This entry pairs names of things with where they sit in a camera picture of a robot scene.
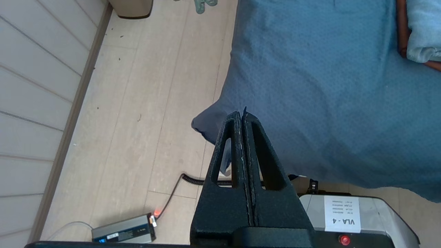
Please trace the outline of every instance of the white paneled wall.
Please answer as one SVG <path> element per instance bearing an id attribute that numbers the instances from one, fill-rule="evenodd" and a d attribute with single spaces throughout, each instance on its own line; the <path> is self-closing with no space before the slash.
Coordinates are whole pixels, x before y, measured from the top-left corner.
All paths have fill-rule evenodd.
<path id="1" fill-rule="evenodd" d="M 0 1 L 0 247 L 28 241 L 104 10 Z"/>

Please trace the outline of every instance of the bed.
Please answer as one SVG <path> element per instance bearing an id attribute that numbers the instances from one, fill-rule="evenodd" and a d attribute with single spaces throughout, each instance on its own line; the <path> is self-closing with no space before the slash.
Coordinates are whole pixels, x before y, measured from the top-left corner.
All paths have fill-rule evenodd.
<path id="1" fill-rule="evenodd" d="M 395 0 L 239 0 L 222 94 L 192 127 L 215 143 L 247 107 L 288 174 L 441 202 L 441 73 L 397 46 Z"/>

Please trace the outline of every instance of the baseboard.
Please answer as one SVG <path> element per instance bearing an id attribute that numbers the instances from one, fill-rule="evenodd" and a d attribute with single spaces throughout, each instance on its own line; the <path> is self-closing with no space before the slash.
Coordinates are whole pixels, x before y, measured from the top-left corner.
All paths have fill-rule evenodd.
<path id="1" fill-rule="evenodd" d="M 46 218 L 48 216 L 52 199 L 55 194 L 55 189 L 60 178 L 67 150 L 69 149 L 69 145 L 72 140 L 75 125 L 77 124 L 81 106 L 84 101 L 84 96 L 86 94 L 87 87 L 89 86 L 90 78 L 92 77 L 93 68 L 98 58 L 98 53 L 104 39 L 107 25 L 110 21 L 110 16 L 112 15 L 112 10 L 112 6 L 110 4 L 107 4 L 103 16 L 101 17 L 100 24 L 98 25 L 98 30 L 95 34 L 95 39 L 93 40 L 92 48 L 90 49 L 89 57 L 87 58 L 86 66 L 79 82 L 75 99 L 72 104 L 71 112 L 69 113 L 69 117 L 67 119 L 66 127 L 64 129 L 64 133 L 60 141 L 60 146 L 58 147 L 58 151 L 52 165 L 48 183 L 46 184 L 45 193 L 43 195 L 43 198 L 41 199 L 40 207 L 38 209 L 28 243 L 40 240 L 41 233 L 43 232 L 43 228 L 45 227 Z"/>

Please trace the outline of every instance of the white cable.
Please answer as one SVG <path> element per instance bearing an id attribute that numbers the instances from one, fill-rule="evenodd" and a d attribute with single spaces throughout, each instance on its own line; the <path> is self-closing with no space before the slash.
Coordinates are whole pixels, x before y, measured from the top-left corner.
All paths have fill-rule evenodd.
<path id="1" fill-rule="evenodd" d="M 55 231 L 49 238 L 48 241 L 51 241 L 53 238 L 55 238 L 55 236 L 57 236 L 57 234 L 59 234 L 63 229 L 65 229 L 66 227 L 73 225 L 73 224 L 81 224 L 81 225 L 85 225 L 87 227 L 90 228 L 90 230 L 93 229 L 93 227 L 89 224 L 87 224 L 86 222 L 82 222 L 82 221 L 75 221 L 75 222 L 69 222 L 67 224 L 65 224 L 64 226 L 62 226 L 60 229 L 58 229 L 57 231 Z"/>

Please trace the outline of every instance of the red button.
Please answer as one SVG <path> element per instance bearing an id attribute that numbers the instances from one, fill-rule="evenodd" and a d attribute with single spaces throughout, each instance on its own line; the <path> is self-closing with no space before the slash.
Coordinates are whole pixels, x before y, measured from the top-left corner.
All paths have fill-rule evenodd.
<path id="1" fill-rule="evenodd" d="M 347 245 L 350 244 L 351 239 L 350 239 L 348 236 L 346 236 L 346 235 L 341 235 L 341 236 L 340 236 L 340 240 L 339 240 L 339 242 L 340 242 L 342 245 L 347 246 Z"/>

